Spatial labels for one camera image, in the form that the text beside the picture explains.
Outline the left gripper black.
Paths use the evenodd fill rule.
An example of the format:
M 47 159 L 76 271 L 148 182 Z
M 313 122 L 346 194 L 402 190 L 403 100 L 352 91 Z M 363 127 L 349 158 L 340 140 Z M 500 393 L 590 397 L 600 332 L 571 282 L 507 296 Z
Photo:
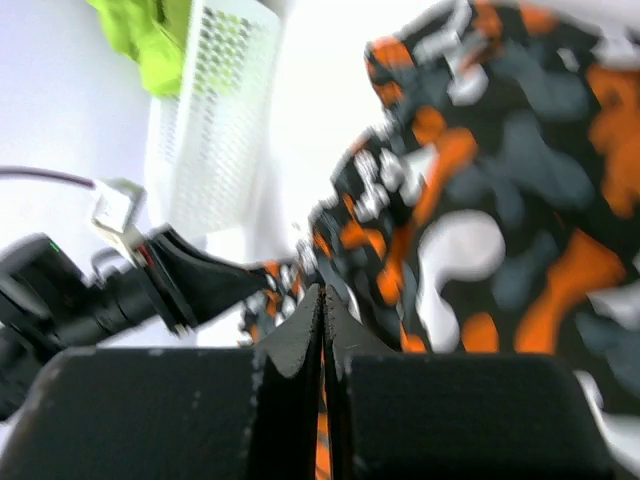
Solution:
M 269 282 L 262 267 L 206 254 L 163 227 L 129 243 L 133 263 L 106 281 L 74 317 L 74 343 L 96 345 L 158 316 L 176 336 L 189 333 Z

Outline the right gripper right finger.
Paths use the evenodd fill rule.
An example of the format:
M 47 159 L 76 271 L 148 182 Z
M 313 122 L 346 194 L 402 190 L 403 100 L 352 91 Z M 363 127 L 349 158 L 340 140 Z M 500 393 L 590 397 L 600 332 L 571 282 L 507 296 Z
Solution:
M 324 357 L 336 479 L 611 479 L 576 377 L 554 358 L 402 354 L 333 288 Z

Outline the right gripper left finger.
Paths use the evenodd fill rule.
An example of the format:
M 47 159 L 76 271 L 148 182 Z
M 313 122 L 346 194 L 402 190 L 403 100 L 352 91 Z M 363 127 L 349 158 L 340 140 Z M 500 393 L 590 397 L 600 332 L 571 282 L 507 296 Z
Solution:
M 251 348 L 78 347 L 37 374 L 5 479 L 311 479 L 323 292 Z

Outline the orange camouflage shorts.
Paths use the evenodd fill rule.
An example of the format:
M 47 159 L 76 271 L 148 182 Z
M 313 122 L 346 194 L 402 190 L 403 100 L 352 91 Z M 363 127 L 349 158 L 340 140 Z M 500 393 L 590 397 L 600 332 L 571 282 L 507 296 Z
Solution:
M 244 331 L 332 284 L 404 352 L 540 353 L 639 475 L 639 5 L 443 1 L 369 43 L 386 119 L 305 174 L 328 198 Z

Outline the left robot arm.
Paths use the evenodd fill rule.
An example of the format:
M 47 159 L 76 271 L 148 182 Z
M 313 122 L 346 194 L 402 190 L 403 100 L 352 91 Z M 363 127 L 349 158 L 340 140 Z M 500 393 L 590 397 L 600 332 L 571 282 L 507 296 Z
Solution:
M 133 248 L 132 265 L 87 283 L 46 235 L 1 259 L 1 418 L 24 403 L 58 353 L 92 346 L 160 317 L 173 334 L 195 330 L 269 286 L 262 267 L 211 257 L 164 228 Z

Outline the lime green shorts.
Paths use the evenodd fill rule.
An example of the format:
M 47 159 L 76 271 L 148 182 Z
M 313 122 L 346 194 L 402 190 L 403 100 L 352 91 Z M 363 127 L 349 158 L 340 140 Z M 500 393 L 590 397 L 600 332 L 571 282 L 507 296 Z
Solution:
M 143 88 L 156 97 L 180 93 L 192 2 L 90 0 L 111 48 L 138 65 Z

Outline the white plastic basket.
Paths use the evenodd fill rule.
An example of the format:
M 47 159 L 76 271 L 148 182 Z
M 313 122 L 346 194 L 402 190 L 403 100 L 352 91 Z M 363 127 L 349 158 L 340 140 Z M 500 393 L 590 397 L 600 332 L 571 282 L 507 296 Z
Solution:
M 259 1 L 195 1 L 178 96 L 151 102 L 151 221 L 187 239 L 239 224 L 249 207 L 280 19 Z

